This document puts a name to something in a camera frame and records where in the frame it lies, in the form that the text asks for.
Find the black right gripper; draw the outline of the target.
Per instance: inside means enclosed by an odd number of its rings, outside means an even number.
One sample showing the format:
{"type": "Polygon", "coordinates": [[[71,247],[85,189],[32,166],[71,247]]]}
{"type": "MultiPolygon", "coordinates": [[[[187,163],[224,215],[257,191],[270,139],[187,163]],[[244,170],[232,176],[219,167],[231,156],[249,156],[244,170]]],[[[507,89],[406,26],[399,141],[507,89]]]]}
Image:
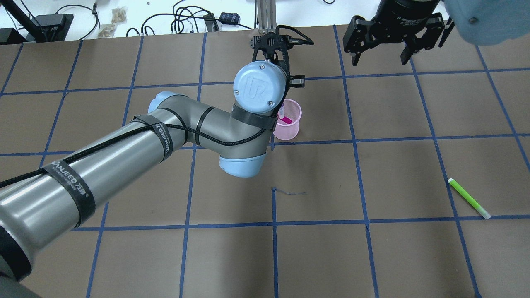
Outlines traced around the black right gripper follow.
{"type": "Polygon", "coordinates": [[[438,4],[438,0],[381,0],[373,18],[354,15],[342,38],[352,66],[358,65],[363,52],[382,44],[403,42],[403,65],[415,53],[433,49],[445,29],[443,15],[434,12],[438,4]]]}

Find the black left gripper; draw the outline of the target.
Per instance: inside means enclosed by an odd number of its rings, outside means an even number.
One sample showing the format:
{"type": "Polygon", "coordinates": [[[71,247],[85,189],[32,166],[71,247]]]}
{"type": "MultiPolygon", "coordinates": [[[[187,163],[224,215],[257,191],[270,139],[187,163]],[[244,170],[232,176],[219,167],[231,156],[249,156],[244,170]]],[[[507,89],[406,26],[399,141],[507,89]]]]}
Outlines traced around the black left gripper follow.
{"type": "Polygon", "coordinates": [[[288,51],[294,46],[306,45],[306,36],[301,34],[301,39],[294,38],[288,34],[269,32],[265,35],[256,35],[250,40],[253,49],[252,62],[258,61],[258,54],[263,55],[264,61],[268,61],[282,69],[287,78],[287,88],[305,87],[305,76],[292,75],[290,73],[290,61],[288,51]]]}

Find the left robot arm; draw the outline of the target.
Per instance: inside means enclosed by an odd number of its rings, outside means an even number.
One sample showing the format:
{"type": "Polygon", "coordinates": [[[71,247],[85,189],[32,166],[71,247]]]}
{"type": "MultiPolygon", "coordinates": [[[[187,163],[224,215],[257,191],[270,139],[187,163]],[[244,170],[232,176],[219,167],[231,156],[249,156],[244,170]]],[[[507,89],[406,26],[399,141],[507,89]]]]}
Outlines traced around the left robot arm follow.
{"type": "Polygon", "coordinates": [[[180,93],[161,92],[148,113],[91,145],[37,170],[1,182],[1,296],[36,298],[21,285],[36,255],[66,232],[90,219],[119,191],[183,145],[193,143],[219,154],[219,166],[239,178],[256,176],[291,87],[288,51],[314,45],[276,30],[253,36],[252,62],[233,81],[235,102],[227,112],[180,93]]]}

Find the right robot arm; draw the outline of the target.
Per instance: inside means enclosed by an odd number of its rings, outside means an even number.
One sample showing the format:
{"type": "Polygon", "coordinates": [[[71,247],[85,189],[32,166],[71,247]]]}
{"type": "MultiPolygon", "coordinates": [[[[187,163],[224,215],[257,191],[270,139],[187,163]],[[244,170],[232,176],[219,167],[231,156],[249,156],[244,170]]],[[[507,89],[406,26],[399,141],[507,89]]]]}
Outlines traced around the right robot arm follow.
{"type": "Polygon", "coordinates": [[[476,46],[497,45],[529,32],[528,0],[445,0],[448,19],[435,12],[439,0],[382,0],[373,19],[354,15],[342,38],[356,66],[363,52],[403,43],[401,64],[422,50],[442,47],[453,30],[476,46]]]}

